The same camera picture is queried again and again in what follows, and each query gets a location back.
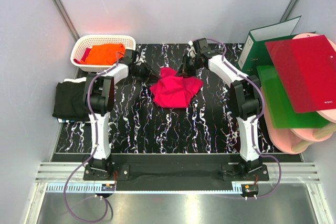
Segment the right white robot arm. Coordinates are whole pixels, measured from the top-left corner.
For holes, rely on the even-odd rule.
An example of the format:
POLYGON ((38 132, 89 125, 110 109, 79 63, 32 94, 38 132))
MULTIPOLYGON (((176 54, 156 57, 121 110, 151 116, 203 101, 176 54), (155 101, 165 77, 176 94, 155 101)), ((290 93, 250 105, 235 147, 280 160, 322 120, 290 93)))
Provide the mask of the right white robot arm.
POLYGON ((229 86, 229 108, 237 119, 240 137, 239 154, 242 161, 234 168, 233 175, 250 180, 261 169, 258 146, 258 119, 263 113, 263 98, 260 82, 256 76, 248 77, 234 67, 218 51, 196 54, 193 50, 183 56, 177 76, 190 78, 200 68, 207 68, 219 76, 229 86))

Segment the magenta t shirt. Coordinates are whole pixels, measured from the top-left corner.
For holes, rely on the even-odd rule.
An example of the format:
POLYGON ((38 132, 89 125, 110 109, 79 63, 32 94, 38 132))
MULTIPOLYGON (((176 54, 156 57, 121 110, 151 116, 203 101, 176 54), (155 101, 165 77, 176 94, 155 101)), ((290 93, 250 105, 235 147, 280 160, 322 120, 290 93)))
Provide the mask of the magenta t shirt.
POLYGON ((203 86, 203 81, 196 77, 183 78, 176 74, 172 68, 160 69, 160 79, 150 87, 156 105, 169 109, 187 108, 203 86))

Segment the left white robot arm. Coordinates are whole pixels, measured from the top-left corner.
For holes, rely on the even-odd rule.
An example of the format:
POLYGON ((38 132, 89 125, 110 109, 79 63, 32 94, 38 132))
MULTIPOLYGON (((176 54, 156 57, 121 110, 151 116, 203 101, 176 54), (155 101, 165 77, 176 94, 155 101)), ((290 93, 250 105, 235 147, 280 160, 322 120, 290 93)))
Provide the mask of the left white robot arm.
POLYGON ((114 107, 114 86, 129 75, 157 81, 159 75, 143 60, 139 63, 115 63, 100 73, 87 75, 83 102, 89 110, 92 148, 83 162, 86 174, 96 174, 103 180, 115 176, 109 145, 108 122, 114 107))

